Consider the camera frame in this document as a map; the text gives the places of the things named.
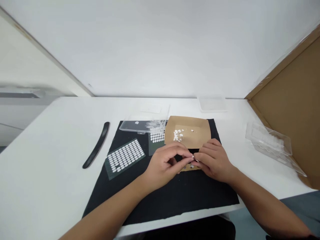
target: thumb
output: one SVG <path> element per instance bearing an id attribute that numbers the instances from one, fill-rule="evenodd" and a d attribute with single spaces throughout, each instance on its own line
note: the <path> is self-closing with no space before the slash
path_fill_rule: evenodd
<path id="1" fill-rule="evenodd" d="M 177 162 L 175 165 L 173 165 L 169 171 L 172 174 L 177 174 L 178 172 L 180 172 L 189 162 L 192 162 L 193 158 L 189 157 L 189 158 L 183 158 L 181 161 Z"/>

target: gray floor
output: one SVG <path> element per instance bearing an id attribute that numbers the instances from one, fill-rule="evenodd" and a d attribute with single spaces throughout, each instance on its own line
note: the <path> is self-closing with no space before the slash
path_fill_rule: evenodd
<path id="1" fill-rule="evenodd" d="M 320 191 L 281 200 L 320 237 Z M 251 217 L 246 208 L 229 213 L 236 227 L 236 240 L 265 239 L 266 232 Z"/>

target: finger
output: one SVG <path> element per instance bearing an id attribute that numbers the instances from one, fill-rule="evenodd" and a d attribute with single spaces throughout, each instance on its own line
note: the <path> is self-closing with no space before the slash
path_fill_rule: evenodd
<path id="1" fill-rule="evenodd" d="M 211 143 L 205 143 L 202 145 L 202 147 L 205 147 L 205 148 L 209 148 L 211 150 L 219 150 L 219 146 L 216 146 L 214 144 L 211 144 Z"/>
<path id="2" fill-rule="evenodd" d="M 189 152 L 188 149 L 182 148 L 180 146 L 170 147 L 167 148 L 165 151 L 161 151 L 159 153 L 163 154 L 163 156 L 167 159 L 166 162 L 177 154 L 180 156 L 192 157 L 192 153 Z"/>
<path id="3" fill-rule="evenodd" d="M 219 147 L 222 146 L 221 143 L 215 138 L 210 139 L 207 143 L 211 143 L 211 144 L 214 144 L 214 145 L 219 146 Z"/>
<path id="4" fill-rule="evenodd" d="M 173 165 L 169 171 L 172 174 L 177 174 L 180 172 L 189 162 L 192 162 L 193 158 L 192 157 L 187 157 L 182 159 L 181 161 L 177 162 L 175 165 Z"/>
<path id="5" fill-rule="evenodd" d="M 193 161 L 191 164 L 200 168 L 206 175 L 209 176 L 211 174 L 210 168 L 202 162 Z"/>
<path id="6" fill-rule="evenodd" d="M 173 157 L 169 159 L 168 163 L 170 163 L 173 166 L 177 163 L 177 160 Z"/>
<path id="7" fill-rule="evenodd" d="M 204 148 L 204 147 L 200 148 L 199 152 L 200 153 L 205 153 L 205 154 L 209 155 L 212 158 L 216 158 L 217 155 L 218 155 L 218 151 L 212 150 L 212 149 L 209 149 L 209 148 Z"/>
<path id="8" fill-rule="evenodd" d="M 194 153 L 194 158 L 202 163 L 204 163 L 207 166 L 212 165 L 214 163 L 214 159 L 210 157 L 208 154 L 205 153 Z"/>
<path id="9" fill-rule="evenodd" d="M 170 143 L 170 144 L 168 144 L 168 145 L 165 145 L 165 146 L 163 146 L 163 147 L 161 147 L 161 148 L 158 148 L 158 149 L 156 150 L 156 152 L 160 152 L 160 151 L 163 151 L 163 150 L 165 150 L 165 149 L 167 149 L 167 148 L 174 147 L 174 146 L 179 146 L 179 147 L 182 147 L 182 148 L 187 149 L 186 146 L 183 145 L 182 143 L 174 142 L 174 143 Z"/>

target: forearm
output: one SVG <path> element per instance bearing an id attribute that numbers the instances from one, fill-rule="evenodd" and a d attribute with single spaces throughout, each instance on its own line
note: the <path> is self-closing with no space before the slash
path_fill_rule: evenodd
<path id="1" fill-rule="evenodd" d="M 308 227 L 286 205 L 239 170 L 229 184 L 270 236 L 292 238 L 311 235 Z"/>
<path id="2" fill-rule="evenodd" d="M 61 239 L 113 239 L 132 210 L 149 193 L 142 177 L 138 177 L 85 216 Z"/>

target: hand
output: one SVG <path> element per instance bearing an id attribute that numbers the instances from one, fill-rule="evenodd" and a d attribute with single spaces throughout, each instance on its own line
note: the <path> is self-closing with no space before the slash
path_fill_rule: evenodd
<path id="1" fill-rule="evenodd" d="M 217 139 L 210 139 L 198 153 L 194 153 L 192 165 L 199 167 L 206 175 L 220 182 L 231 183 L 239 171 L 233 166 L 226 151 Z"/>
<path id="2" fill-rule="evenodd" d="M 174 158 L 181 155 L 179 162 Z M 192 153 L 181 143 L 175 142 L 158 148 L 153 154 L 147 170 L 140 176 L 150 192 L 166 185 L 176 174 L 192 162 Z"/>

